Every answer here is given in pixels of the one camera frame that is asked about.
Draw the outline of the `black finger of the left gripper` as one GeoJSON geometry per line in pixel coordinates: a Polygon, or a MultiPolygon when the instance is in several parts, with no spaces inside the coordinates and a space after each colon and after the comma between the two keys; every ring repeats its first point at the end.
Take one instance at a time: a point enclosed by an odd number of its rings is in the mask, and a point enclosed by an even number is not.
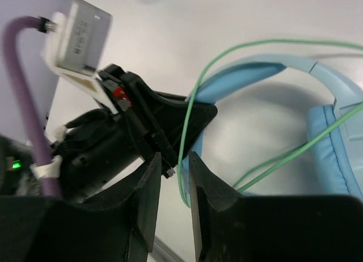
{"type": "MultiPolygon", "coordinates": [[[[153,91],[137,74],[133,74],[133,109],[147,130],[147,139],[153,149],[161,153],[164,166],[175,166],[178,162],[188,103],[183,97],[166,97],[153,91]]],[[[182,155],[196,142],[202,130],[216,117],[213,104],[193,105],[182,155]]]]}

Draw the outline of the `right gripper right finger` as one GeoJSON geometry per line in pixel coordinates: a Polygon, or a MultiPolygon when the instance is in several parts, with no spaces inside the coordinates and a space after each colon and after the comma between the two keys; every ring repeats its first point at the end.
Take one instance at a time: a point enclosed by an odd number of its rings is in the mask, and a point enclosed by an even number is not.
{"type": "Polygon", "coordinates": [[[361,261],[362,202],[347,195],[245,196],[189,154],[197,261],[361,261]]]}

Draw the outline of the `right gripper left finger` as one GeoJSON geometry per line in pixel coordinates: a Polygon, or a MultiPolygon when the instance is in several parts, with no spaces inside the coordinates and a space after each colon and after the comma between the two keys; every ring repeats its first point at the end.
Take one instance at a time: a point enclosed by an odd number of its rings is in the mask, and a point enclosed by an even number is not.
{"type": "Polygon", "coordinates": [[[162,159],[76,204],[1,198],[2,261],[146,261],[154,246],[162,159]]]}

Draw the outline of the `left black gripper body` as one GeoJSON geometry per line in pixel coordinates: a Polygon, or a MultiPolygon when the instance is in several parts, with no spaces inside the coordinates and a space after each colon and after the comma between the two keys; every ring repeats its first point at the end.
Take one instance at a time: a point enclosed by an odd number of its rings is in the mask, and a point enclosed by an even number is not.
{"type": "Polygon", "coordinates": [[[68,201],[86,200],[138,158],[160,153],[166,178],[176,166],[173,126],[162,121],[175,110],[176,96],[114,64],[99,71],[98,82],[118,113],[100,105],[68,122],[65,139],[52,146],[62,156],[60,186],[68,201]]]}

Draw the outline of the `light blue headphones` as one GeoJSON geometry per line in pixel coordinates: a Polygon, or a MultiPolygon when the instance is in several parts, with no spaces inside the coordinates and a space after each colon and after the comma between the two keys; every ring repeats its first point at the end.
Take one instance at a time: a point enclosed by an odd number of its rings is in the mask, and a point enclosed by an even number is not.
{"type": "Polygon", "coordinates": [[[246,195],[362,197],[362,88],[326,64],[257,54],[207,76],[221,108],[192,151],[246,195]]]}

